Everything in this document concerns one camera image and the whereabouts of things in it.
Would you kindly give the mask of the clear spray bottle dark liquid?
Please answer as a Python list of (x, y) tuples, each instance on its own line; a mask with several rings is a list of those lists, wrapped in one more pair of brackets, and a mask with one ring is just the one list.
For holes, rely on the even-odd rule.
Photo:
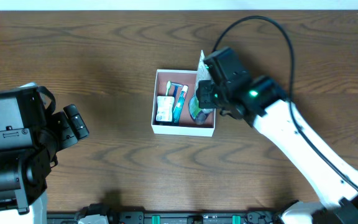
[(198, 125), (204, 124), (209, 114), (214, 111), (213, 109), (201, 109), (195, 94), (189, 101), (188, 110), (192, 120)]

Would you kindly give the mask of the white cream tube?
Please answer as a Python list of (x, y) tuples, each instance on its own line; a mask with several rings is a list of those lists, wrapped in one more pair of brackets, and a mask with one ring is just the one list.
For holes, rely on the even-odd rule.
[(197, 67), (197, 73), (196, 73), (195, 91), (197, 91), (200, 81), (211, 80), (211, 75), (209, 74), (207, 66), (204, 63), (204, 58), (205, 58), (204, 52), (203, 50), (201, 50), (198, 67)]

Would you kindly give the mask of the teal toothpaste tube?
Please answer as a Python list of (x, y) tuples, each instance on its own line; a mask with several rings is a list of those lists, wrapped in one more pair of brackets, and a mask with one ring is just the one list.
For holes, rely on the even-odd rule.
[(181, 111), (186, 99), (186, 94), (188, 92), (188, 86), (184, 85), (181, 89), (180, 96), (173, 110), (173, 123), (178, 124), (180, 121)]

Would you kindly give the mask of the blue disposable razor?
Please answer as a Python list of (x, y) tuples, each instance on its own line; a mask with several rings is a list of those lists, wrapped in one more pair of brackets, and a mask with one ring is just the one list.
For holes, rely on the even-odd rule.
[(176, 97), (176, 95), (177, 95), (177, 91), (178, 91), (178, 89), (179, 89), (179, 88), (182, 88), (182, 87), (183, 87), (183, 85), (182, 85), (182, 84), (180, 84), (180, 83), (171, 82), (171, 86), (173, 86), (173, 87), (174, 87), (173, 97), (175, 98), (175, 97)]

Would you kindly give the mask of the green and white packet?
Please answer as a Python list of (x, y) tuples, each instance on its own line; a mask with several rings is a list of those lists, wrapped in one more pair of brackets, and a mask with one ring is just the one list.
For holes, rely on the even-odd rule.
[(173, 121), (173, 104), (175, 98), (173, 96), (158, 96), (157, 97), (157, 114), (155, 120), (157, 122), (172, 122)]

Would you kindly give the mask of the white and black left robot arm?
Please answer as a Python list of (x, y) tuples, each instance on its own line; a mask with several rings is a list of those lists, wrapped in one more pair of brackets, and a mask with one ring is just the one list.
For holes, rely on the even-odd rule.
[(89, 136), (74, 104), (56, 111), (44, 86), (0, 91), (0, 223), (46, 223), (46, 178), (57, 152)]

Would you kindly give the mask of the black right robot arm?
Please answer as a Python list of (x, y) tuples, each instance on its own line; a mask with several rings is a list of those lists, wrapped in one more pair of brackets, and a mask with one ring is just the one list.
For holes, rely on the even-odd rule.
[(243, 119), (287, 156), (319, 198), (293, 202), (274, 223), (358, 223), (358, 170), (310, 127), (274, 79), (252, 77), (229, 47), (201, 55), (198, 68), (199, 107)]

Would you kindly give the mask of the white box with red interior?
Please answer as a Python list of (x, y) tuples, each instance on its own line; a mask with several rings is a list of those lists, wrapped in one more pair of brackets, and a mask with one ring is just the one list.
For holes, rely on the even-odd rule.
[[(163, 70), (158, 69), (155, 75), (154, 99), (151, 117), (151, 127), (155, 134), (171, 134), (184, 136), (203, 136), (212, 137), (216, 126), (216, 112), (208, 115), (206, 121), (196, 124), (188, 109), (188, 104), (195, 92), (196, 70)], [(157, 97), (165, 95), (167, 82), (179, 83), (188, 86), (185, 102), (181, 111), (181, 117), (178, 125), (162, 125), (155, 120), (157, 115)]]

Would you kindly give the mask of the green and white toothbrush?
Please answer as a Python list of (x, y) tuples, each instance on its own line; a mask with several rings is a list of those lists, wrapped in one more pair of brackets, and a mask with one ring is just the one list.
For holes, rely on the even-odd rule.
[(168, 94), (170, 92), (171, 85), (172, 85), (171, 81), (168, 81), (166, 84), (166, 92), (165, 92), (166, 96), (168, 96)]

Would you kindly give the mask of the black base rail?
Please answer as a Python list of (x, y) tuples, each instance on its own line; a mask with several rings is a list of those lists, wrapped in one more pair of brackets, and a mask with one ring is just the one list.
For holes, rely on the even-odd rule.
[(96, 203), (77, 212), (48, 212), (47, 223), (111, 223), (111, 224), (269, 224), (279, 223), (275, 213), (254, 211), (152, 212), (141, 208), (113, 210)]

